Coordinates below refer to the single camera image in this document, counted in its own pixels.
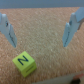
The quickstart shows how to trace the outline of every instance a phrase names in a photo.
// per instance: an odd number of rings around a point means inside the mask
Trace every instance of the speckled surface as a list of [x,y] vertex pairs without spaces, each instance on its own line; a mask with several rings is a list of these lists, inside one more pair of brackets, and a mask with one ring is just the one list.
[[[84,24],[64,48],[66,22],[78,8],[0,9],[17,36],[13,48],[0,33],[0,84],[31,84],[84,70]],[[37,70],[23,78],[12,59],[23,51],[36,61]]]

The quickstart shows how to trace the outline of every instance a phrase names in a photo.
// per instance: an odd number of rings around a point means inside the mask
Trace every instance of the block side face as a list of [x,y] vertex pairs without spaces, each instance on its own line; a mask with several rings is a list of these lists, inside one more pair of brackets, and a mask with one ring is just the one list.
[[21,74],[26,77],[28,76],[30,73],[32,73],[35,69],[36,69],[36,63],[33,62],[30,66],[28,66],[24,71],[21,72]]
[[31,65],[35,60],[26,52],[24,51],[19,56],[13,59],[13,63],[16,67],[22,72]]

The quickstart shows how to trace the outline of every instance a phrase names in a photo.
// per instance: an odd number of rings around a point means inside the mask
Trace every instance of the toy block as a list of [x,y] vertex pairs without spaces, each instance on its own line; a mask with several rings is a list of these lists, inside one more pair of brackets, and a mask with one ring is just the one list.
[[26,51],[15,57],[12,61],[24,77],[36,69],[35,60]]

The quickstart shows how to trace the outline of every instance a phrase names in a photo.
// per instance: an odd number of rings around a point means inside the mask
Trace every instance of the green block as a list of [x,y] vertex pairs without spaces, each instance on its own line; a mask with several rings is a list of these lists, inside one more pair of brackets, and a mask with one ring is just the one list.
[[26,51],[15,57],[12,61],[24,77],[36,69],[35,60]]

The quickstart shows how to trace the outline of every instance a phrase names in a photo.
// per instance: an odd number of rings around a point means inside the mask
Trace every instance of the block top face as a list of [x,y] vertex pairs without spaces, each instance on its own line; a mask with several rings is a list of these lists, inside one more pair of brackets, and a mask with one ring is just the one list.
[[20,71],[23,71],[26,67],[30,66],[35,60],[26,52],[24,51],[13,60],[13,63],[17,66]]

